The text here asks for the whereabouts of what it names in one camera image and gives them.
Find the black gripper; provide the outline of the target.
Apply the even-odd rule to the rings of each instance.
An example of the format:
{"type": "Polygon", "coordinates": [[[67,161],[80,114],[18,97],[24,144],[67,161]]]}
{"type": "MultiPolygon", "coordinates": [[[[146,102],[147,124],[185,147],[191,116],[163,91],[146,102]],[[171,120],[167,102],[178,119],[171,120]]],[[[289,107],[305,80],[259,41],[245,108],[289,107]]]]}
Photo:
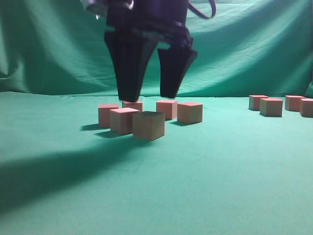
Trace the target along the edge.
{"type": "Polygon", "coordinates": [[[106,0],[107,25],[104,41],[110,52],[118,97],[136,102],[145,71],[158,41],[171,45],[158,49],[160,96],[176,97],[198,53],[186,28],[188,0],[106,0]]]}

